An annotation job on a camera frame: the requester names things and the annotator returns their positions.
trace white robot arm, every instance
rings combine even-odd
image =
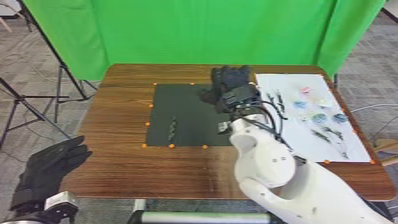
[[[337,175],[291,154],[273,134],[252,122],[252,114],[231,123],[238,149],[234,176],[247,197],[291,224],[390,224],[367,207]]]

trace green screen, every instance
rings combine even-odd
[[[113,63],[318,65],[332,77],[383,0],[24,3],[74,76],[97,80]]]

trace white paper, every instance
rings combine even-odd
[[[286,107],[284,116],[287,117],[282,122],[282,138],[296,154],[314,162],[325,160],[369,162],[367,151],[350,122],[337,123],[332,120],[334,114],[343,114],[343,111],[321,75],[257,74],[255,79],[263,100],[268,101],[266,94],[270,94],[277,103],[275,94],[280,93]],[[303,109],[295,107],[296,101],[305,102]],[[279,128],[275,110],[268,104],[264,104],[264,107],[275,118]],[[312,122],[312,116],[319,113],[327,115],[323,124]],[[325,127],[334,132],[341,132],[343,140],[334,133],[325,131]],[[312,130],[327,136],[330,142],[312,134]]]

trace blue object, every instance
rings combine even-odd
[[[295,108],[300,108],[300,109],[305,109],[307,107],[307,103],[303,101],[295,101],[293,105],[295,105]]]
[[[316,124],[323,124],[323,123],[327,122],[327,115],[325,115],[325,114],[316,114],[316,115],[312,116],[312,122],[314,122]]]
[[[348,121],[348,117],[344,114],[334,114],[332,116],[332,120],[337,122],[337,123],[344,123]]]

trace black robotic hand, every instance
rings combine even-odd
[[[199,97],[202,102],[215,105],[218,113],[231,113],[239,104],[259,101],[259,92],[248,84],[248,66],[239,68],[223,66],[211,70],[211,89],[202,90]]]
[[[30,156],[19,175],[10,211],[30,213],[42,210],[46,198],[58,193],[62,178],[92,154],[81,142],[83,136],[60,142]]]
[[[211,70],[211,89],[200,92],[202,102],[216,105],[222,95],[239,86],[248,83],[248,66],[243,65],[239,68],[229,67],[227,65]]]

